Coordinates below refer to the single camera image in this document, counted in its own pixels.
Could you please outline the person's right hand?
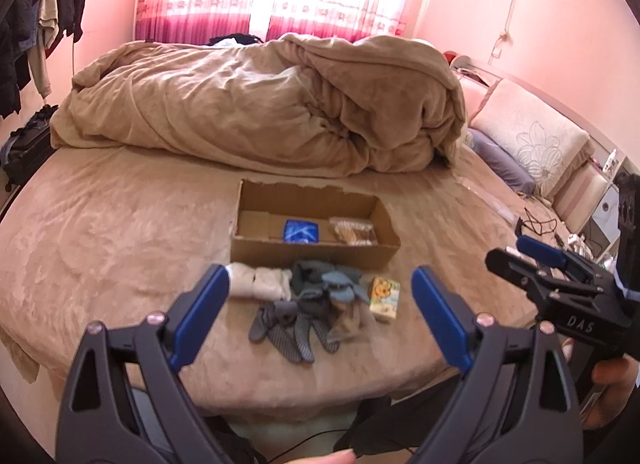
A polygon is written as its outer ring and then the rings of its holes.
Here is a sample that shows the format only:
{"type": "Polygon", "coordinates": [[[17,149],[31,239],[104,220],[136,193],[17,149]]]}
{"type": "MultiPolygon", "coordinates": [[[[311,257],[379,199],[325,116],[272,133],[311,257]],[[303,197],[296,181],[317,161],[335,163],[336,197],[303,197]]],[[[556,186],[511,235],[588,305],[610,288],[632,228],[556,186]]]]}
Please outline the person's right hand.
{"type": "Polygon", "coordinates": [[[594,385],[602,387],[603,392],[582,421],[584,429],[602,428],[623,412],[636,387],[638,372],[639,362],[626,354],[594,365],[591,380],[594,385]]]}

